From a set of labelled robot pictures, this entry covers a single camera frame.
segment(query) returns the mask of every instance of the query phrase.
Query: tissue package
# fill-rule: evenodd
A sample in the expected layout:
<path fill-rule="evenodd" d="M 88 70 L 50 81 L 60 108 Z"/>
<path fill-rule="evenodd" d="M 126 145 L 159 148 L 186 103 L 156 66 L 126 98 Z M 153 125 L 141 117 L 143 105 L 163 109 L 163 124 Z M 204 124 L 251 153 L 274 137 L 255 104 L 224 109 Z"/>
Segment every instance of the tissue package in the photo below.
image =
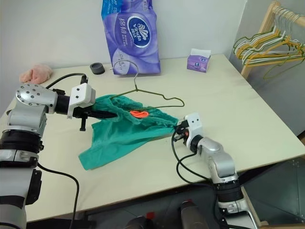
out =
<path fill-rule="evenodd" d="M 102 20 L 112 64 L 129 60 L 139 73 L 160 73 L 157 16 L 152 0 L 103 0 Z M 120 62 L 114 74 L 136 73 L 129 62 Z"/>

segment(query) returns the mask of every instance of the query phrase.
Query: white wall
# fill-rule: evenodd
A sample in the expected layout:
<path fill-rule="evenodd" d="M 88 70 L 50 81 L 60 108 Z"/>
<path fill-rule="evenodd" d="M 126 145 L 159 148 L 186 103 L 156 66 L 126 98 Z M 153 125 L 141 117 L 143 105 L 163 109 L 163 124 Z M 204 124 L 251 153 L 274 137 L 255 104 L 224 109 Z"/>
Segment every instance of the white wall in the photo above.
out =
<path fill-rule="evenodd" d="M 1 0 L 3 80 L 0 114 L 21 72 L 109 62 L 101 0 Z M 229 56 L 246 0 L 153 0 L 160 58 L 185 57 L 192 47 Z"/>
<path fill-rule="evenodd" d="M 258 32 L 271 2 L 272 0 L 249 0 L 247 2 L 236 39 L 243 36 L 252 37 Z M 279 2 L 287 9 L 305 14 L 305 1 L 303 0 L 279 0 Z M 304 28 L 294 26 L 293 39 L 305 42 Z M 230 62 L 238 70 L 243 67 L 234 54 L 231 54 Z M 275 69 L 270 76 L 295 64 L 294 62 L 286 63 L 281 68 Z M 305 131 L 305 63 L 274 79 L 264 80 L 263 76 L 270 68 L 271 66 L 253 68 L 248 82 L 294 134 L 299 135 Z"/>

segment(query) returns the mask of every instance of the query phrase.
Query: tissue box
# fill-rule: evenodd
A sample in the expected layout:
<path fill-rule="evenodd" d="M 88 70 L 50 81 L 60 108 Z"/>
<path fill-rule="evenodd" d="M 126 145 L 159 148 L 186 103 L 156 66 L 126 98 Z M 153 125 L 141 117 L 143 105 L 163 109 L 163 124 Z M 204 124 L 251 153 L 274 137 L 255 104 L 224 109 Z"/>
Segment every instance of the tissue box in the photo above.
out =
<path fill-rule="evenodd" d="M 187 69 L 206 73 L 208 62 L 211 57 L 211 50 L 192 49 L 191 55 L 187 58 Z"/>

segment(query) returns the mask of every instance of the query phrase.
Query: green wire hanger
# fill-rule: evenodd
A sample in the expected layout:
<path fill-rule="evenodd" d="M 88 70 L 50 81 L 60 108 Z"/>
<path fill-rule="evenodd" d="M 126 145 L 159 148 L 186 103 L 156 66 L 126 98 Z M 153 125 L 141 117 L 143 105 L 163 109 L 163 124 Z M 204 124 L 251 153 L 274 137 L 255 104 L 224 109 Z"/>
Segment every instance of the green wire hanger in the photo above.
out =
<path fill-rule="evenodd" d="M 148 109 L 154 109 L 154 108 L 162 108 L 162 107 L 183 107 L 183 106 L 185 106 L 184 101 L 183 101 L 182 99 L 180 99 L 180 98 L 177 98 L 177 97 L 166 98 L 163 94 L 156 93 L 156 92 L 149 92 L 149 91 L 145 91 L 145 90 L 139 89 L 138 86 L 137 86 L 137 83 L 136 83 L 136 79 L 137 79 L 137 76 L 138 76 L 138 74 L 139 74 L 139 68 L 138 68 L 138 66 L 137 66 L 134 62 L 132 62 L 132 61 L 129 61 L 129 60 L 119 60 L 119 61 L 117 61 L 117 62 L 114 63 L 114 65 L 113 65 L 113 67 L 111 68 L 111 70 L 114 69 L 114 67 L 115 67 L 115 65 L 116 65 L 117 63 L 123 62 L 123 61 L 132 63 L 132 64 L 136 67 L 136 69 L 137 69 L 137 73 L 136 73 L 136 75 L 135 75 L 135 77 L 134 77 L 134 79 L 133 79 L 135 89 L 133 89 L 133 90 L 131 90 L 131 91 L 128 91 L 128 92 L 124 92 L 124 93 L 121 93 L 121 94 L 114 95 L 114 96 L 112 96 L 110 99 L 119 97 L 119 96 L 124 95 L 124 94 L 129 94 L 129 93 L 132 93 L 132 92 L 144 92 L 144 93 L 149 93 L 149 94 L 155 94 L 155 95 L 162 96 L 163 99 L 165 99 L 165 100 L 173 100 L 173 99 L 179 100 L 179 101 L 182 103 L 182 105 L 167 105 L 167 106 L 144 107 L 144 108 L 140 108 L 140 109 L 132 109 L 131 111 L 142 111 L 142 110 L 148 110 Z"/>

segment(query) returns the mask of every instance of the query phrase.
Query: white tabletop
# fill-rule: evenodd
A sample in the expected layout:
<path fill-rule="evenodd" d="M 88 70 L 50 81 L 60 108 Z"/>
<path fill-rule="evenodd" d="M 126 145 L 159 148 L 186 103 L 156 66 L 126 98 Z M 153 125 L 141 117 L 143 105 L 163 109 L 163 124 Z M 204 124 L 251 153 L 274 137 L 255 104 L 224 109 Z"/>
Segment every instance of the white tabletop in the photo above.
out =
<path fill-rule="evenodd" d="M 182 108 L 164 108 L 163 111 L 179 119 L 199 112 L 206 136 L 220 142 L 229 153 L 238 171 L 268 165 L 305 154 L 305 147 L 289 128 L 252 89 L 248 82 L 229 63 L 224 55 L 213 55 L 207 73 L 186 69 L 186 58 L 162 60 L 162 73 L 142 76 L 138 87 L 148 91 L 177 96 L 185 101 Z M 93 75 L 88 66 L 56 69 L 49 82 L 68 73 L 85 73 L 96 96 L 118 94 L 133 89 L 133 78 L 113 75 L 106 64 L 106 73 Z M 70 89 L 80 83 L 73 76 L 56 84 L 54 88 Z M 132 93 L 130 98 L 151 106 L 172 104 L 155 95 Z M 6 115 L 1 119 L 3 130 Z M 40 163 L 50 169 L 75 176 L 80 183 L 77 210 L 105 206 L 151 193 L 184 185 L 175 171 L 176 160 L 170 138 L 146 143 L 128 155 L 103 167 L 86 171 L 78 155 L 91 146 L 91 124 L 80 132 L 81 121 L 69 120 L 60 114 L 48 115 L 43 136 L 45 148 L 39 153 Z M 176 143 L 179 156 L 190 153 L 180 141 Z M 191 158 L 186 165 L 198 173 L 209 176 L 203 160 Z M 197 177 L 181 169 L 193 181 Z M 28 221 L 51 218 L 72 212 L 76 186 L 69 178 L 42 173 L 40 197 L 26 207 Z"/>

